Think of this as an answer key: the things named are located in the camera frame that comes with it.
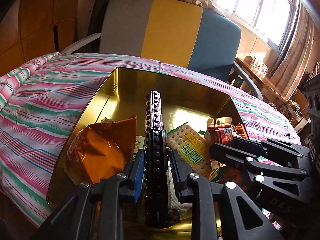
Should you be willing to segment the orange plastic rack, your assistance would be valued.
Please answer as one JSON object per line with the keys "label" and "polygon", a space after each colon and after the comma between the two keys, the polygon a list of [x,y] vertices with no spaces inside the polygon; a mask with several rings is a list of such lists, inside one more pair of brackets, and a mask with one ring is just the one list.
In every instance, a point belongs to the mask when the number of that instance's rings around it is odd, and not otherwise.
{"label": "orange plastic rack", "polygon": [[243,139],[249,139],[249,136],[248,136],[243,124],[237,124],[234,127],[234,130],[238,136],[242,137]]}

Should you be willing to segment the brown white striped sock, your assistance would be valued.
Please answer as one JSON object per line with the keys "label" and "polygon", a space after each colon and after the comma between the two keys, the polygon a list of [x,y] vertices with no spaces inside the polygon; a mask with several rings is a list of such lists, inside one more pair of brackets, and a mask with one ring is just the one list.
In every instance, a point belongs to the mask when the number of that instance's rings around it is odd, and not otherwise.
{"label": "brown white striped sock", "polygon": [[193,205],[191,203],[181,204],[178,201],[178,198],[176,197],[175,193],[174,182],[170,168],[168,168],[167,171],[167,183],[169,225],[173,226],[180,222],[184,222],[186,219],[191,219]]}

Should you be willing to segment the glass cups on tray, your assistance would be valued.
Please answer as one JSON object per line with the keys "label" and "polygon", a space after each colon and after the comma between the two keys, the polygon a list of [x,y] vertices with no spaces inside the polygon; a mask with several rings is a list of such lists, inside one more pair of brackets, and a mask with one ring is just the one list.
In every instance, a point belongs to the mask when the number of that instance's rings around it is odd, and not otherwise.
{"label": "glass cups on tray", "polygon": [[250,64],[260,74],[267,74],[268,68],[267,65],[263,63],[263,61],[259,61],[258,59],[250,55],[245,56],[244,61]]}

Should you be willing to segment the striped tablecloth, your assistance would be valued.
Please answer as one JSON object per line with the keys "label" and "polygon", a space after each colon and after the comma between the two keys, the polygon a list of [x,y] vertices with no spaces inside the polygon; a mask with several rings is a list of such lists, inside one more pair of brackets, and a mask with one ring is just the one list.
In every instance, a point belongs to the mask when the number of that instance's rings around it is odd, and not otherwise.
{"label": "striped tablecloth", "polygon": [[277,110],[217,78],[153,59],[117,54],[52,53],[1,77],[1,192],[35,227],[50,215],[46,201],[57,157],[97,89],[118,67],[181,77],[227,93],[249,138],[300,143]]}

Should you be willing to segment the wooden side table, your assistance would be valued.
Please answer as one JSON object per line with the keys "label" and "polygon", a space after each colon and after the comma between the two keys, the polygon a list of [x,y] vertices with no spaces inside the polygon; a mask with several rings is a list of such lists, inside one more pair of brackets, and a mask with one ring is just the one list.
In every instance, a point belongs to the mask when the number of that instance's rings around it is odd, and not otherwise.
{"label": "wooden side table", "polygon": [[264,99],[290,121],[297,133],[310,124],[311,119],[307,113],[307,100],[299,89],[296,89],[290,99],[286,98],[286,96],[253,65],[239,58],[236,58],[235,62],[253,77]]}

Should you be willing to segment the green yellow cracker pack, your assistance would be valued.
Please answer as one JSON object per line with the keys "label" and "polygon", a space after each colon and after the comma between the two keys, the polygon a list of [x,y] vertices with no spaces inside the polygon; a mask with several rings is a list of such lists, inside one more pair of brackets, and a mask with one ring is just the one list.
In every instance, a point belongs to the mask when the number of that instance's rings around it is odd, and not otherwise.
{"label": "green yellow cracker pack", "polygon": [[209,145],[187,122],[167,133],[167,143],[171,149],[178,151],[180,158],[188,163],[194,172],[207,179],[211,178]]}

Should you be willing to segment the window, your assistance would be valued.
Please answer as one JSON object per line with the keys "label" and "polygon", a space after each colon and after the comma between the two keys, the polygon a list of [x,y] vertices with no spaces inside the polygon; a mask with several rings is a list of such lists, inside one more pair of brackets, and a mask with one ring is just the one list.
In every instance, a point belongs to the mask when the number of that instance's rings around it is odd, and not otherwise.
{"label": "window", "polygon": [[215,0],[217,6],[257,30],[280,49],[295,18],[296,0]]}

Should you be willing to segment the small red snack packet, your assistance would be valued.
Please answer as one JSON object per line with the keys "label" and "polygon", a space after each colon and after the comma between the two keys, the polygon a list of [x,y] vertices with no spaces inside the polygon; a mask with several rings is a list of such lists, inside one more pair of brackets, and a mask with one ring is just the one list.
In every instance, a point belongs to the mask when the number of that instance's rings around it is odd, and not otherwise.
{"label": "small red snack packet", "polygon": [[232,131],[232,117],[207,119],[207,130],[204,136],[206,149],[215,143],[231,146]]}

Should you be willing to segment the cracker pack barcode side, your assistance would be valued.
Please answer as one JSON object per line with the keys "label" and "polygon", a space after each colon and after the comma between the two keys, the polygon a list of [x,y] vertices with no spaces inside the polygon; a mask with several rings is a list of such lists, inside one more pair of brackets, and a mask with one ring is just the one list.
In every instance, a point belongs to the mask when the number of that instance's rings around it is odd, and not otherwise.
{"label": "cracker pack barcode side", "polygon": [[224,184],[227,181],[233,181],[238,185],[243,191],[247,191],[247,186],[243,180],[241,172],[236,168],[227,166],[218,161],[212,161],[212,165],[216,166],[216,169],[213,169],[211,173],[211,182]]}

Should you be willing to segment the maroon gold gift box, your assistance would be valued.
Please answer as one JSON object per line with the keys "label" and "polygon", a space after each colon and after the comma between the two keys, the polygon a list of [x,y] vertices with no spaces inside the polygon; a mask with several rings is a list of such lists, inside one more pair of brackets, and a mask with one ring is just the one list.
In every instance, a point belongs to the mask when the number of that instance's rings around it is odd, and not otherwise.
{"label": "maroon gold gift box", "polygon": [[[75,187],[34,239],[248,239],[241,215],[247,195],[189,171],[168,146],[162,105],[190,99],[182,79],[143,70],[135,82],[132,91],[146,96],[144,149],[110,179]],[[188,233],[169,231],[168,170],[178,196],[193,205]]]}

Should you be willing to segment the green white small carton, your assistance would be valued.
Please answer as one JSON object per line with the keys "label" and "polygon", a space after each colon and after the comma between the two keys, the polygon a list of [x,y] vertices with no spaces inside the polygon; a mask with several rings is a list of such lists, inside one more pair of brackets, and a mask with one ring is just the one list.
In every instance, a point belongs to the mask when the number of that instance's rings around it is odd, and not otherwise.
{"label": "green white small carton", "polygon": [[145,137],[138,136],[138,135],[136,136],[135,148],[131,158],[132,161],[135,161],[138,151],[140,149],[144,149],[144,141],[145,141]]}

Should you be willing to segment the orange chip bag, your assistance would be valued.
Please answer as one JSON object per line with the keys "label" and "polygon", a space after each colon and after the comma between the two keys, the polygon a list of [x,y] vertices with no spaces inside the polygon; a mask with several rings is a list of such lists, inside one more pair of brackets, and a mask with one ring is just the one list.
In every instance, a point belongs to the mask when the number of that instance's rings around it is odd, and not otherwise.
{"label": "orange chip bag", "polygon": [[123,171],[136,143],[137,117],[103,119],[78,132],[66,153],[65,172],[74,184],[97,184]]}

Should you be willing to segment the wooden cabinet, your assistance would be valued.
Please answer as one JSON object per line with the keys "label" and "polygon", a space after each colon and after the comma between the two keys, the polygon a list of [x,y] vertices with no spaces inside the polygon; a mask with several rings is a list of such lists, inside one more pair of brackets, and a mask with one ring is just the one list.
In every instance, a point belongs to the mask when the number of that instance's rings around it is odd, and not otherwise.
{"label": "wooden cabinet", "polygon": [[78,0],[15,0],[1,19],[1,74],[77,39]]}

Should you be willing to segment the grey yellow blue chair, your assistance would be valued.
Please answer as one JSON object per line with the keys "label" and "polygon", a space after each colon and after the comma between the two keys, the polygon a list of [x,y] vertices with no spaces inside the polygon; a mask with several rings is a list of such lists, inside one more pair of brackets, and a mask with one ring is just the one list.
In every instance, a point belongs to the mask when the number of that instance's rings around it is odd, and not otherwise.
{"label": "grey yellow blue chair", "polygon": [[236,63],[241,28],[210,9],[177,0],[95,0],[87,36],[64,49],[131,55],[228,81],[235,70],[256,98],[263,96]]}

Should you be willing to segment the black toy brick block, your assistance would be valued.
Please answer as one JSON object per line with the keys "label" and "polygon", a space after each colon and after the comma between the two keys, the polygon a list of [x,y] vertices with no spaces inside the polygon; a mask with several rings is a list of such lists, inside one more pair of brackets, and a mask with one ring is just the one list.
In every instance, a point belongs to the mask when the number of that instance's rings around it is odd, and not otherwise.
{"label": "black toy brick block", "polygon": [[144,204],[145,222],[152,228],[168,228],[167,170],[170,150],[162,118],[161,94],[151,90],[146,98]]}

